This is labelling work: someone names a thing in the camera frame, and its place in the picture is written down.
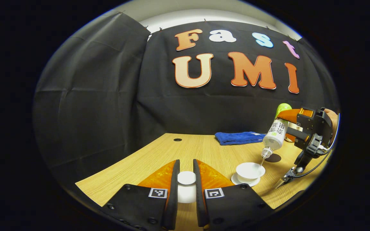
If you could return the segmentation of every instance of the wooden table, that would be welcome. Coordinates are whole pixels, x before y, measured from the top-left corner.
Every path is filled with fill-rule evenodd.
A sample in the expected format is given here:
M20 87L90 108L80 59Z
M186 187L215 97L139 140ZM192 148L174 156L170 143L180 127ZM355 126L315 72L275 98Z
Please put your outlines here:
M154 171L170 161L179 159L181 171L193 171L192 161L198 159L224 176L231 178L236 167L243 162L261 163L263 143L221 146L214 135L189 135L166 133L116 164L76 183L98 205L103 206L124 184L137 185ZM265 175L252 189L272 209L286 202L300 190L306 189L318 176L328 158L305 177L272 189L274 184L294 166L301 149L284 141L275 153L282 159L276 163L264 161ZM322 158L313 159L305 172L316 166ZM176 231L201 231L198 227L196 202L178 204Z

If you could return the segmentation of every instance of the cup and saucer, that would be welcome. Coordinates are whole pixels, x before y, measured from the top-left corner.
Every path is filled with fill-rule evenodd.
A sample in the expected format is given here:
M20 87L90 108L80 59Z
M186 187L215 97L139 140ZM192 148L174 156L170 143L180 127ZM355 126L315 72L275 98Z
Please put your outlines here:
M260 164L246 162L236 167L236 173L232 175L231 181L234 184L246 183L250 187L255 186L265 174L265 168Z

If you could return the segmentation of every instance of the white saucer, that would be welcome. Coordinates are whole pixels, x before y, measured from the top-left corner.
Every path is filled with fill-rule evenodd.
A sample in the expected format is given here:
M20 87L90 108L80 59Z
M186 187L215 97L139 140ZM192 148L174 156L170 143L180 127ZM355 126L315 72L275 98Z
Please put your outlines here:
M250 187L252 187L252 186L255 186L255 185L257 185L259 182L260 182L260 180L261 180L261 177L258 177L258 178L256 178L252 183L250 183L250 184L248 184ZM238 174L237 173L235 173L235 174L233 174L232 175L232 177L231 177L231 181L232 181L232 183L234 183L235 185L237 185L237 184L243 184L242 182L240 182L239 180L238 180Z

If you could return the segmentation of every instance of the black cable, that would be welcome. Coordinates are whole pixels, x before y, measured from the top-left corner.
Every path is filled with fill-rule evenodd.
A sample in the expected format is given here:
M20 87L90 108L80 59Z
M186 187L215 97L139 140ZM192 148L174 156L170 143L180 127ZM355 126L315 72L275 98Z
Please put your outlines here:
M316 165L313 169L311 169L309 172L305 173L305 174L302 174L302 175L296 175L294 176L294 178L300 178L300 177L303 177L303 176L306 176L308 174L310 174L312 171L314 171L319 165L322 164L322 162L328 157L329 153L330 153L331 150L329 150L329 152L325 155L325 157L322 159L322 161Z

